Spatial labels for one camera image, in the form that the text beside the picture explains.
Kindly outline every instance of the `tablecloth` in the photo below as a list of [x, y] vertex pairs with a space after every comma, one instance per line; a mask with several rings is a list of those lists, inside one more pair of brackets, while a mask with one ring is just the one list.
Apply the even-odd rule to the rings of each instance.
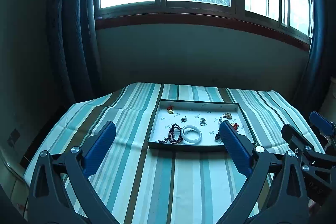
[[[148, 124], [160, 98], [238, 102], [259, 145], [268, 152], [284, 154], [289, 150], [281, 137], [281, 128], [290, 123], [316, 151], [324, 153], [300, 113], [275, 91], [134, 83], [104, 97], [73, 105], [38, 149], [25, 172], [25, 181], [30, 185], [42, 150], [63, 153], [98, 133], [106, 121], [113, 121], [117, 136], [89, 181], [120, 223], [216, 223], [246, 177], [223, 152], [149, 149]], [[266, 187], [271, 180], [268, 175]], [[85, 215], [66, 176], [64, 184], [75, 211]], [[251, 215], [258, 213], [259, 207], [258, 200]]]

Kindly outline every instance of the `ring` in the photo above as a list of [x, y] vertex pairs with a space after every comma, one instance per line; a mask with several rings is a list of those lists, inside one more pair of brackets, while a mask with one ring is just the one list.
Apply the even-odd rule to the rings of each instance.
[[[184, 135], [184, 130], [187, 129], [187, 128], [191, 128], [191, 129], [195, 130], [195, 131], [199, 134], [198, 139], [196, 139], [196, 140], [191, 140], [191, 139], [187, 138], [187, 137]], [[183, 128], [181, 129], [181, 136], [182, 136], [182, 138], [183, 138], [185, 141], [187, 141], [187, 142], [189, 142], [189, 143], [197, 143], [197, 142], [199, 142], [199, 141], [201, 140], [201, 138], [202, 138], [202, 132], [201, 132], [196, 126], [185, 126], [185, 127], [183, 127]]]

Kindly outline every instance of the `blue curtain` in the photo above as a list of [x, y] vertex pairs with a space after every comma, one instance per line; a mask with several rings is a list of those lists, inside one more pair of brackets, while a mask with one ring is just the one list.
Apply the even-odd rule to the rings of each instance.
[[318, 111], [330, 86], [330, 77], [336, 73], [336, 1], [314, 1], [314, 32], [309, 60], [292, 104], [308, 120], [312, 111]]
[[93, 0], [47, 0], [50, 59], [65, 104], [102, 95]]

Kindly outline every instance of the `window frame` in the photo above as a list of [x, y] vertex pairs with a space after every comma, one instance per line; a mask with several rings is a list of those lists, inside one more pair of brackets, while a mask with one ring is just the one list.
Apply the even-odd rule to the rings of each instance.
[[279, 0], [279, 18], [274, 20], [267, 16], [259, 15], [245, 10], [245, 0], [230, 0], [230, 6], [193, 2], [193, 1], [172, 1], [172, 0], [154, 0], [148, 2], [122, 4], [112, 7], [100, 8], [100, 0], [94, 0], [95, 19], [116, 18], [121, 16], [139, 15], [139, 14], [159, 14], [159, 13], [182, 13], [195, 15], [210, 15], [223, 18], [231, 18], [258, 24], [263, 27], [273, 29], [290, 35], [304, 43], [310, 44], [313, 22], [314, 22], [314, 0], [308, 0], [309, 3], [309, 30], [308, 35], [289, 25], [290, 20], [290, 0], [288, 3], [288, 25], [282, 24], [282, 0]]

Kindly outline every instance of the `brown beaded bracelet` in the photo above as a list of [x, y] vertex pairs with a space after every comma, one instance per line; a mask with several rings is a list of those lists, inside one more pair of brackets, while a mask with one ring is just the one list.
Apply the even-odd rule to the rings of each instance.
[[[178, 137], [177, 140], [174, 138], [174, 129], [178, 129], [180, 131], [180, 136]], [[171, 144], [180, 143], [181, 141], [183, 141], [183, 138], [181, 136], [181, 129], [182, 128], [178, 124], [174, 123], [172, 127], [169, 129], [168, 138], [163, 138], [163, 141], [159, 141], [159, 143], [166, 143], [167, 141], [169, 141]]]

